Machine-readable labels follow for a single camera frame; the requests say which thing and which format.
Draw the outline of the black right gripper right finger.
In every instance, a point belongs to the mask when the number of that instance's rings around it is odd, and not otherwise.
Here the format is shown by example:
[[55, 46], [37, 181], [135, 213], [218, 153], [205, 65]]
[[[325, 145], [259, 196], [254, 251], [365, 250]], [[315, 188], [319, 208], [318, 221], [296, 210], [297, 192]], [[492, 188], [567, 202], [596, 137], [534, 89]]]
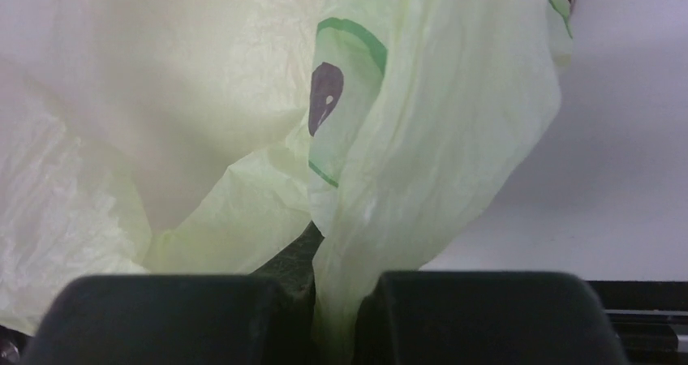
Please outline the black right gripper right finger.
[[600, 300], [566, 273], [391, 272], [364, 299], [356, 364], [625, 364]]

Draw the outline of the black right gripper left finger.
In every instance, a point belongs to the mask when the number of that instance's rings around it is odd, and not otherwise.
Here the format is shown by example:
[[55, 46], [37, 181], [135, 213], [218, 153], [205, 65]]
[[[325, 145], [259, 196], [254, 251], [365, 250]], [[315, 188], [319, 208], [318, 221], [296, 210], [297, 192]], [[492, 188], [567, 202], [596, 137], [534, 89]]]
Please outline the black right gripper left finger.
[[247, 275], [82, 277], [54, 300], [24, 364], [312, 364], [320, 231]]

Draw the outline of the pale green plastic bag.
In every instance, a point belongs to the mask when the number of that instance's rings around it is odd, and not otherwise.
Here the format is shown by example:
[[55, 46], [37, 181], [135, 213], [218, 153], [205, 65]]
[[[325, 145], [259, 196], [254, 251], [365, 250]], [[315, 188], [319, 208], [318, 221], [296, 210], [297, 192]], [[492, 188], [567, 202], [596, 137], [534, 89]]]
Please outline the pale green plastic bag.
[[1, 324], [70, 281], [250, 273], [309, 223], [313, 332], [490, 204], [560, 108], [574, 0], [1, 0]]

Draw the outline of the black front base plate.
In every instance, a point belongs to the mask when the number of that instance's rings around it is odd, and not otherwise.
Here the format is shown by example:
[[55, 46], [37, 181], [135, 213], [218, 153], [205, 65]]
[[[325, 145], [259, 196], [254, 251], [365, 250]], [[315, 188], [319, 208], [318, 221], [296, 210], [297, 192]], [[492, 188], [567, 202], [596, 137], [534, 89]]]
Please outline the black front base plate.
[[687, 363], [685, 281], [589, 281], [632, 364]]

